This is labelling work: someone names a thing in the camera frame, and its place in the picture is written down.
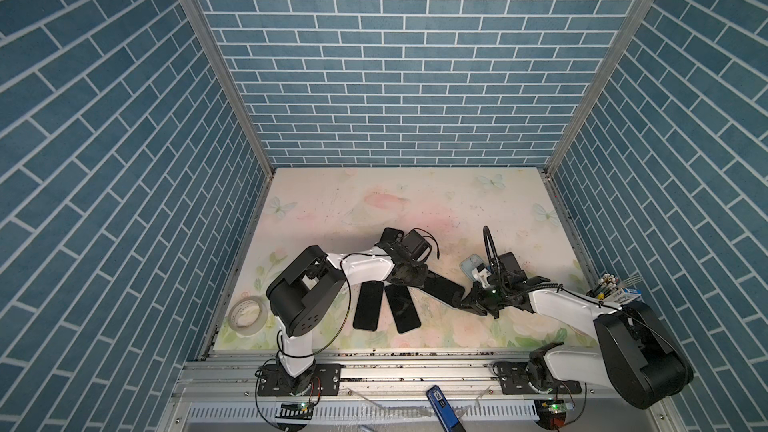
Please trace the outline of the blue phone black screen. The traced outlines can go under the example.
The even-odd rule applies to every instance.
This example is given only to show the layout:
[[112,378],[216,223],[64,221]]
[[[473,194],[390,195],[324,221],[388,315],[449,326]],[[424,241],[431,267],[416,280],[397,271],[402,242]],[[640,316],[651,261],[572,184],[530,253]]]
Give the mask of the blue phone black screen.
[[431,271],[426,275],[422,291],[453,308],[460,307],[465,294],[462,285]]

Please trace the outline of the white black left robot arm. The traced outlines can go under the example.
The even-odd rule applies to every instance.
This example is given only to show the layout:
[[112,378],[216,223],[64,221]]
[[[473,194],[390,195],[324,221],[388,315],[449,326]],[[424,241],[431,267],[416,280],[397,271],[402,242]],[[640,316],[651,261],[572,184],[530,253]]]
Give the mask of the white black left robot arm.
[[414,228],[387,227],[370,249],[330,253],[312,245],[302,251],[267,288],[270,310],[278,323],[278,367],[290,379],[315,367],[312,331],[324,318],[343,287],[379,281],[421,288],[427,260],[440,253],[434,236]]

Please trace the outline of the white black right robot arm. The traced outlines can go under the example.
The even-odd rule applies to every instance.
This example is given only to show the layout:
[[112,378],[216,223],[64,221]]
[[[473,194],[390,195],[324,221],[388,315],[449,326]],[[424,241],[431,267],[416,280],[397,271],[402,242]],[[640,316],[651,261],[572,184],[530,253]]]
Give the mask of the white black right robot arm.
[[556,319],[597,342],[599,348],[590,351],[552,340],[530,352],[525,373],[539,393],[582,382],[609,387],[633,407],[647,409],[680,393],[694,378],[676,339],[642,301],[600,301],[547,278],[529,277],[511,253],[486,260],[472,255],[460,268],[472,281],[460,309],[499,318],[502,309],[514,307]]

